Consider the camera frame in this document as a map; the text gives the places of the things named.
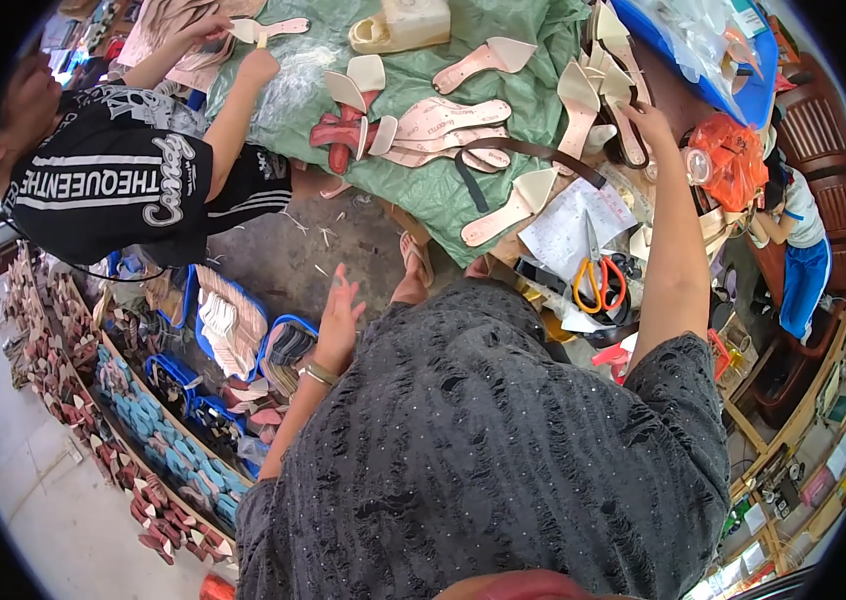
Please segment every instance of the white tile floor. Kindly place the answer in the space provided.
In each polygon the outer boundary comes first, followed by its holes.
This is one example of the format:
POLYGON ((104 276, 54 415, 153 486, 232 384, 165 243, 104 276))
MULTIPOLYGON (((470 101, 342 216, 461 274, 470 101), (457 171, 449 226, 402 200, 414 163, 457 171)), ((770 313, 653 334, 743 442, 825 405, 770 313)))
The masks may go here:
POLYGON ((209 567, 186 551, 166 565, 137 541, 144 531, 123 492, 92 460, 71 457, 69 428, 31 391, 13 390, 3 341, 0 515, 36 579, 52 598, 197 598, 209 567))

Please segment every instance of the scissors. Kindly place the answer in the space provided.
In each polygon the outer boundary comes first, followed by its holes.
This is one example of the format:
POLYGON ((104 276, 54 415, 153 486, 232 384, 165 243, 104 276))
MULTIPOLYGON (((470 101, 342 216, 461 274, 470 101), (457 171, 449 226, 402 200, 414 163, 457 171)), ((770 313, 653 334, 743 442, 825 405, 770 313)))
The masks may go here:
POLYGON ((579 270, 576 271, 576 277, 573 280, 573 302, 579 307, 579 310, 588 315, 595 315, 601 310, 613 310, 623 303, 623 298, 627 294, 627 279, 623 277, 620 268, 616 266, 608 256, 600 254, 600 242, 597 241, 597 233, 593 228, 593 222, 590 221, 590 214, 587 212, 584 215, 586 219, 586 234, 590 243, 590 255, 585 256, 579 263, 579 270), (596 266, 599 265, 599 274, 601 275, 601 284, 597 288, 596 266), (616 301, 612 304, 607 302, 607 292, 609 291, 609 272, 620 281, 620 293, 617 294, 616 301), (590 282, 590 287, 593 288, 593 293, 596 296, 596 306, 587 306, 584 301, 580 299, 580 284, 586 279, 590 282))

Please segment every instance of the green tarp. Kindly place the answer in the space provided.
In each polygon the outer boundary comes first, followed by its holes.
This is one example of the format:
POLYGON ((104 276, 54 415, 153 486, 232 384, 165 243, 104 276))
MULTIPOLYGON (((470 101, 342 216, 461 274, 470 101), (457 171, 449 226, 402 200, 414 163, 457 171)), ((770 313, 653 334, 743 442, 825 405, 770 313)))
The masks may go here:
MULTIPOLYGON (((519 73, 484 71, 467 79, 447 98, 465 105, 504 100, 513 110, 505 123, 512 138, 557 146, 566 122, 566 117, 561 117, 557 81, 566 64, 579 55, 582 22, 589 17, 589 6, 582 0, 450 0, 449 4, 450 43, 382 55, 386 88, 370 106, 370 121, 385 114, 399 118, 414 103, 437 95, 432 86, 434 75, 487 38, 502 36, 535 43, 539 48, 519 73)), ((269 0, 257 21, 269 24, 305 17, 311 29, 269 42, 268 48, 282 71, 261 92, 248 139, 328 170, 328 147, 312 148, 308 141, 310 128, 322 114, 339 114, 323 86, 322 73, 327 69, 346 72, 349 60, 357 56, 347 42, 350 25, 379 11, 379 0, 269 0)), ((233 56, 220 68, 208 94, 207 117, 211 120, 223 106, 240 61, 250 50, 248 44, 237 44, 233 56)), ((495 174, 477 174, 477 181, 490 209, 495 210, 509 197, 513 179, 548 166, 537 158, 517 154, 509 168, 495 174)), ((460 265, 468 264, 496 243, 468 247, 461 239, 463 227, 481 215, 449 158, 408 169, 370 157, 351 163, 344 178, 410 212, 460 265)))

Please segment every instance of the hand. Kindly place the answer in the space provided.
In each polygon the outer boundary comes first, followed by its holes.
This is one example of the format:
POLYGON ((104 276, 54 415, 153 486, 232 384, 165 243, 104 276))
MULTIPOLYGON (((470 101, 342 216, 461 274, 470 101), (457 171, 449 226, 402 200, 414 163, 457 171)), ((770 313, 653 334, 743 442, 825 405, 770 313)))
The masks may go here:
POLYGON ((237 78, 247 79, 260 87, 269 83, 280 72, 280 63, 266 48, 257 48, 239 64, 237 78))
POLYGON ((333 273, 330 295, 319 323, 319 340, 313 360, 334 375, 342 375, 353 360, 353 347, 357 342, 357 319, 367 310, 367 303, 356 308, 353 301, 360 291, 360 284, 346 280, 346 265, 339 263, 333 273))
POLYGON ((664 150, 677 150, 677 139, 673 137, 670 121, 663 111, 645 102, 636 102, 637 106, 620 104, 620 112, 636 124, 640 136, 649 144, 654 154, 661 154, 664 150))
POLYGON ((180 30, 179 35, 190 44, 196 45, 222 40, 230 29, 233 29, 233 21, 230 17, 225 14, 208 14, 180 30))

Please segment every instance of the bangle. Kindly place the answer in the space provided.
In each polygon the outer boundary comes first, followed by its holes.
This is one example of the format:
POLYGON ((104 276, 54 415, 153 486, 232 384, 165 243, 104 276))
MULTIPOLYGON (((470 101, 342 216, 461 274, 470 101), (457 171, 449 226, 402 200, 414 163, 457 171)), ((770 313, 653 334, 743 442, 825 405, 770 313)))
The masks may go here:
POLYGON ((306 366, 299 369, 298 375, 301 378, 304 374, 310 376, 316 381, 319 381, 327 387, 333 387, 333 384, 340 380, 339 377, 313 360, 310 360, 306 366))

